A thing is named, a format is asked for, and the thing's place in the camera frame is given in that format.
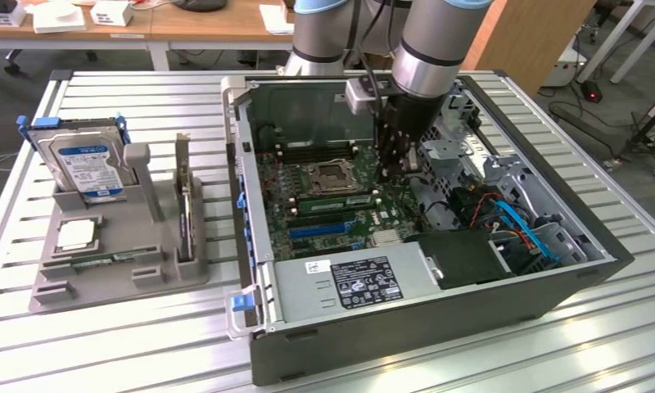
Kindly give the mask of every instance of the computer mouse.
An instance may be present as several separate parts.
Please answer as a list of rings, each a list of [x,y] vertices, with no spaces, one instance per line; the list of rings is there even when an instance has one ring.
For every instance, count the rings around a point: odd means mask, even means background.
[[[186,11],[210,12],[225,7],[226,3],[228,0],[182,0],[181,2],[174,2],[174,5]]]

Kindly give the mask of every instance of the white device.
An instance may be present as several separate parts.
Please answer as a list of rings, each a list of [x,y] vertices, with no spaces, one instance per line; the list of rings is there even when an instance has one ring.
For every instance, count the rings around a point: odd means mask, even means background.
[[[580,72],[579,69],[585,64],[587,59],[581,56],[577,51],[572,49],[575,37],[569,40],[557,62],[553,64],[545,81],[541,84],[544,88],[559,88],[565,86],[572,81],[576,74]]]
[[[43,2],[33,7],[31,13],[37,34],[86,30],[82,10],[66,2]]]
[[[0,27],[19,27],[25,16],[26,10],[21,3],[17,3],[14,10],[9,14],[0,12]]]
[[[125,26],[133,17],[129,2],[98,0],[89,11],[95,25]]]

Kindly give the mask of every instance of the slotted aluminum table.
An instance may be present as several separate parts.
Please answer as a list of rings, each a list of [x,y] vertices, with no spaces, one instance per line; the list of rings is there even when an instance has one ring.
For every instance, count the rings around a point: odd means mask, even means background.
[[[513,83],[489,72],[466,74],[635,262],[535,321],[285,384],[252,386],[248,343],[225,337],[222,297],[238,286],[218,94],[228,74],[75,72],[70,80],[50,81],[35,115],[81,119],[119,111],[130,139],[150,143],[154,178],[170,177],[175,133],[190,135],[211,278],[169,295],[30,315],[53,181],[25,144],[0,199],[0,391],[655,391],[655,222]],[[497,151],[511,150],[483,122]]]

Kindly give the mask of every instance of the hard drive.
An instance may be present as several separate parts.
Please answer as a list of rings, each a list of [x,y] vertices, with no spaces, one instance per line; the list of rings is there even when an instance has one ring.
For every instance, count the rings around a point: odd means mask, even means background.
[[[135,177],[122,160],[127,134],[121,117],[35,124],[26,135],[61,192],[77,191],[89,204],[125,198],[122,187],[135,184]]]

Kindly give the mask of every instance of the motherboard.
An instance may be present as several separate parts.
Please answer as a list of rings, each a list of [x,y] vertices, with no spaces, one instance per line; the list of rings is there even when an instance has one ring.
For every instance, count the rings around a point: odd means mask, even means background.
[[[369,144],[285,148],[256,158],[276,261],[385,246],[429,230],[410,179],[376,183]]]

